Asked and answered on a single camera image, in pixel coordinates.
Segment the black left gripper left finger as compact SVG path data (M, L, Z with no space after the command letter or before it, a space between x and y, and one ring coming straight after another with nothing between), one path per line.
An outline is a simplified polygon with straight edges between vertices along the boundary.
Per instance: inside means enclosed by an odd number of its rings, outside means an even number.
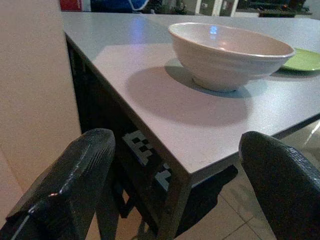
M114 159L114 133L91 129L72 141L23 194L2 240L84 240Z

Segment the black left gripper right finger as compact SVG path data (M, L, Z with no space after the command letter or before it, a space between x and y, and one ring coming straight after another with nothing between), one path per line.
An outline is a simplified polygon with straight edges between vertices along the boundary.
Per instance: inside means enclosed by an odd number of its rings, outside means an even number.
M294 147L249 131L239 142L240 163L278 240L320 238L320 172Z

